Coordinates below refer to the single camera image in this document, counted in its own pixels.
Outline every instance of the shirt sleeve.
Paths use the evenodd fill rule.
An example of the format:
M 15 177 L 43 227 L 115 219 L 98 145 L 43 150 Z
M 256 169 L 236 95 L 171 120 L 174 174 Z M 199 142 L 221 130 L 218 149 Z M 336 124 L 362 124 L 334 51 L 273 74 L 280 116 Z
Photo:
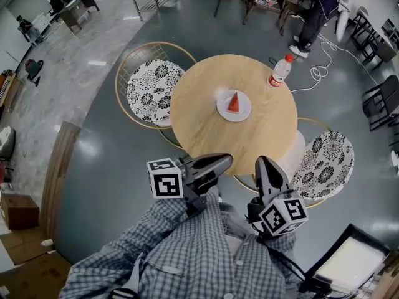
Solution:
M 186 218 L 182 199 L 157 200 L 138 223 L 104 248 L 72 266 L 59 298 L 94 297 L 122 286 L 134 262 L 143 259 Z

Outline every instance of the bottle label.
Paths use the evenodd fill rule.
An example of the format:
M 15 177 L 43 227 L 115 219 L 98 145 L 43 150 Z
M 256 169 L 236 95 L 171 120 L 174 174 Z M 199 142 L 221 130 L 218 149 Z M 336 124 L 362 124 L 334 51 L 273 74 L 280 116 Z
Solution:
M 269 83 L 272 87 L 279 87 L 280 84 L 284 81 L 284 77 L 273 72 L 273 74 L 269 77 Z

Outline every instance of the round wooden table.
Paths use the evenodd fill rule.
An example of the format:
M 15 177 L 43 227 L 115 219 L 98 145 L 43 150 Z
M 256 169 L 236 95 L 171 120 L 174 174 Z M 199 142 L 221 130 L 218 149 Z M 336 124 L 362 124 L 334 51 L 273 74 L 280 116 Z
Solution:
M 254 174 L 260 155 L 279 161 L 294 140 L 297 108 L 285 83 L 274 90 L 266 85 L 271 72 L 241 55 L 218 55 L 192 66 L 176 84 L 170 107 L 172 128 L 183 149 L 192 158 L 231 154 L 230 175 Z M 218 95 L 230 88 L 252 102 L 244 121 L 227 121 L 216 108 Z

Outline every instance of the patterned seat cushion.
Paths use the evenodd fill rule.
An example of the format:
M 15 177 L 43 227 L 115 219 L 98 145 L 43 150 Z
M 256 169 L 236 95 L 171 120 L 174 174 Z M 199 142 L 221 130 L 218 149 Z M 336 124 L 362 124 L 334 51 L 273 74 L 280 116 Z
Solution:
M 354 163 L 355 153 L 349 140 L 339 132 L 328 131 L 306 146 L 292 183 L 304 199 L 327 199 L 344 188 Z

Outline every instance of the red bottle cap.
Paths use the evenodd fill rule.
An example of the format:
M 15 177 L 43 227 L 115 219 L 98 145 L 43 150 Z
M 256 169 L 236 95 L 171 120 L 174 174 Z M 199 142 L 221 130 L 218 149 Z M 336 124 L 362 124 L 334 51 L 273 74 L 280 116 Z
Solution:
M 292 54 L 287 54 L 287 55 L 286 55 L 286 61 L 287 61 L 288 63 L 293 63 L 294 57 L 292 56 Z

